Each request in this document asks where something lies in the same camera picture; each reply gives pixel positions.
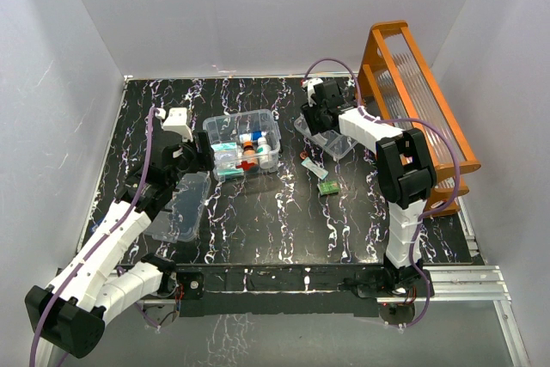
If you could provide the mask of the teal packet with round item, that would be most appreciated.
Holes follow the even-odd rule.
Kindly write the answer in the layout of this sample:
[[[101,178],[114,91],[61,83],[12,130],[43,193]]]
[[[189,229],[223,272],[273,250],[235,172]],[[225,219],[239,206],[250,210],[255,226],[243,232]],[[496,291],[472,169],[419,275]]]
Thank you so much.
[[[236,142],[213,144],[211,147],[214,151],[216,176],[220,181],[242,175],[242,169],[236,166],[240,160]]]

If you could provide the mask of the clear compartment tray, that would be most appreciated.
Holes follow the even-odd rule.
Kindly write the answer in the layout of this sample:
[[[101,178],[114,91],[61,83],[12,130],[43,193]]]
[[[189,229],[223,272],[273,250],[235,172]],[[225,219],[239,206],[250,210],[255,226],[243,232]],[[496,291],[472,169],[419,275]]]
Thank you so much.
[[[294,126],[308,141],[321,148],[334,161],[344,158],[357,144],[356,140],[340,135],[338,132],[332,130],[312,135],[302,115],[294,121]]]

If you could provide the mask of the clear first aid box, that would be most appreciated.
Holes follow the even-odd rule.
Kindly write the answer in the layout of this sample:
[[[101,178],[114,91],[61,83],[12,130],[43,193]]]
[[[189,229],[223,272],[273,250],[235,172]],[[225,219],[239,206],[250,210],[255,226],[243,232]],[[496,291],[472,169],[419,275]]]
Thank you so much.
[[[224,182],[229,179],[240,178],[253,174],[270,174],[274,173],[278,169],[278,160],[279,160],[279,151],[281,150],[281,134],[278,127],[278,122],[274,119],[271,111],[267,109],[258,109],[249,112],[243,113],[232,113],[226,115],[220,115],[215,117],[210,117],[203,122],[203,129],[208,133],[210,143],[220,144],[227,142],[236,142],[238,145],[239,158],[236,166],[242,169],[242,152],[243,144],[238,142],[238,136],[247,132],[262,131],[265,132],[267,142],[272,147],[271,157],[272,157],[272,167],[267,170],[260,168],[260,165],[257,170],[254,171],[245,171],[242,169],[242,175],[226,178],[220,181],[215,172],[215,167],[213,169],[213,176],[219,182]],[[257,154],[257,142],[254,143],[254,148]]]

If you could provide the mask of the brown bottle orange cap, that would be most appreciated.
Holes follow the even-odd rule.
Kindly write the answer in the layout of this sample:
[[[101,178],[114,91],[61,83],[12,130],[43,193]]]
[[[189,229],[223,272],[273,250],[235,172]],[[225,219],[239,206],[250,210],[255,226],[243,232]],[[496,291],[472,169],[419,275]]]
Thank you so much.
[[[259,167],[258,158],[256,156],[256,150],[252,141],[246,141],[243,144],[242,152],[242,169],[245,171],[254,171]]]

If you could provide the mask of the blue white tube bottle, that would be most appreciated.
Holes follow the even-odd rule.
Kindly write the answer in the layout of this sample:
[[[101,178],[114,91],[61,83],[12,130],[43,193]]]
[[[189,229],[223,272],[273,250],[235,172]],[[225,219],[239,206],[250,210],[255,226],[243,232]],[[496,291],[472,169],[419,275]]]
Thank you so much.
[[[262,131],[243,133],[238,136],[238,142],[240,144],[244,144],[246,142],[256,143],[259,138],[263,138],[265,135],[266,133]]]

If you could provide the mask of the green small box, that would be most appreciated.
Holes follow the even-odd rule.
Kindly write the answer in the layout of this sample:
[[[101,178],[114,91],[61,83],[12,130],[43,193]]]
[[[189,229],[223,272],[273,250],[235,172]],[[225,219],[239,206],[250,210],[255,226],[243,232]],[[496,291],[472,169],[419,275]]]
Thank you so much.
[[[340,191],[339,183],[336,180],[324,180],[317,185],[321,196],[337,194]]]

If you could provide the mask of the clear box lid black handle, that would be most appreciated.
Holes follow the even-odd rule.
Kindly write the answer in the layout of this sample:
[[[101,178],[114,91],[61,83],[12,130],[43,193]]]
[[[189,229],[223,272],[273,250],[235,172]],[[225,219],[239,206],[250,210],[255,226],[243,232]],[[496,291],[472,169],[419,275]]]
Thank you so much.
[[[199,232],[205,201],[211,189],[208,173],[186,174],[145,234],[161,242],[191,242]]]

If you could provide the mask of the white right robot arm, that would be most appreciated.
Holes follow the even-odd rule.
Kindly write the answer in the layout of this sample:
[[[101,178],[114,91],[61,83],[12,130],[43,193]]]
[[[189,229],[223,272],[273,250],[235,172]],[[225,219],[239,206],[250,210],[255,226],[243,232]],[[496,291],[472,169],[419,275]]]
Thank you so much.
[[[400,296],[419,276],[418,232],[436,172],[425,135],[403,130],[347,101],[334,80],[302,82],[307,102],[301,106],[309,131],[329,131],[351,138],[376,156],[378,186],[389,207],[389,238],[384,254],[384,288]]]

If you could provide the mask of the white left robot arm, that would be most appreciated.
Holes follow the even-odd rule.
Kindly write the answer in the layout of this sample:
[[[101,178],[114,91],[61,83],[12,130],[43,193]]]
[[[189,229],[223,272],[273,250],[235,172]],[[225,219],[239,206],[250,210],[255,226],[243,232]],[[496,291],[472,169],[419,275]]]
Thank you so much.
[[[109,276],[130,245],[153,223],[173,198],[186,174],[214,168],[207,132],[198,131],[188,143],[166,147],[162,165],[150,152],[131,169],[94,234],[45,288],[33,286],[25,306],[34,331],[30,365],[37,362],[40,340],[46,340],[75,358],[91,353],[107,324],[142,297],[155,293],[169,297],[177,287],[175,263],[146,254],[116,279]]]

